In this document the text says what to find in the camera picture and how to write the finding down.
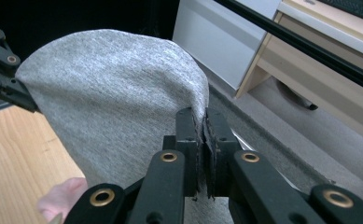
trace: knit fabric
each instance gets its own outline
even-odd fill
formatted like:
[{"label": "knit fabric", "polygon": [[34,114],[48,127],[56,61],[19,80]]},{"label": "knit fabric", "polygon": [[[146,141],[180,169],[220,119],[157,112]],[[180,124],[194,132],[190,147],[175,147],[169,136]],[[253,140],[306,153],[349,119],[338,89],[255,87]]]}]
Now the knit fabric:
[{"label": "knit fabric", "polygon": [[[147,171],[175,113],[208,106],[205,74],[171,41],[114,30],[76,33],[33,53],[16,74],[89,186],[128,187]],[[225,200],[186,199],[185,223],[231,223]]]}]

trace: human hand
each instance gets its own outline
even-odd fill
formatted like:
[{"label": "human hand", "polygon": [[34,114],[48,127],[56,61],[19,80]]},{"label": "human hand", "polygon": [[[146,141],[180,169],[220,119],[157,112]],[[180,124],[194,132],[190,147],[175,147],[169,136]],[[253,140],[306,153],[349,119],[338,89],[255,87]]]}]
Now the human hand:
[{"label": "human hand", "polygon": [[88,183],[85,178],[68,179],[62,184],[54,186],[38,201],[38,211],[46,221],[51,221],[62,214],[61,223],[64,223],[68,213],[86,190],[88,190]]}]

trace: white cabinet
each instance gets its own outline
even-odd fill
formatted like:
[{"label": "white cabinet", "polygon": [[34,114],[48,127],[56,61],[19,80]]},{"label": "white cabinet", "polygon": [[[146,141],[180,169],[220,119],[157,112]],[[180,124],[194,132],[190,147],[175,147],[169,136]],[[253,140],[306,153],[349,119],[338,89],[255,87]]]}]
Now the white cabinet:
[{"label": "white cabinet", "polygon": [[[280,0],[239,0],[272,18]],[[237,90],[266,32],[215,1],[181,0],[173,41]]]}]

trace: wooden table surface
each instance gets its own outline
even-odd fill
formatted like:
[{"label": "wooden table surface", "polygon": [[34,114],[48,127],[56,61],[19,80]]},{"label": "wooden table surface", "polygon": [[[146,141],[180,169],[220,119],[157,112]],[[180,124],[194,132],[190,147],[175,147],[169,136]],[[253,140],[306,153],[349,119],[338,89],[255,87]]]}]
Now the wooden table surface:
[{"label": "wooden table surface", "polygon": [[37,200],[83,176],[45,117],[16,106],[0,111],[0,223],[45,223]]}]

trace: black rail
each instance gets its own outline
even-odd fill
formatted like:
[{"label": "black rail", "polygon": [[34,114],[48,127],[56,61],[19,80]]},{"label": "black rail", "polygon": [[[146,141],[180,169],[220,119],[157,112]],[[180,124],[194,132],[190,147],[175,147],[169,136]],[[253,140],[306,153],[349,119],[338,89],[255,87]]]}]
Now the black rail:
[{"label": "black rail", "polygon": [[312,43],[308,39],[295,34],[287,28],[269,20],[268,18],[260,15],[253,9],[246,7],[245,5],[236,2],[234,0],[214,0],[223,7],[233,11],[239,16],[245,18],[248,21],[253,22],[256,26],[262,28],[268,33],[278,37],[286,42],[288,45],[300,50],[306,55],[312,57],[333,71],[355,82],[359,86],[363,87],[363,69],[355,66],[352,63],[340,58],[334,53],[321,48],[320,46]]}]

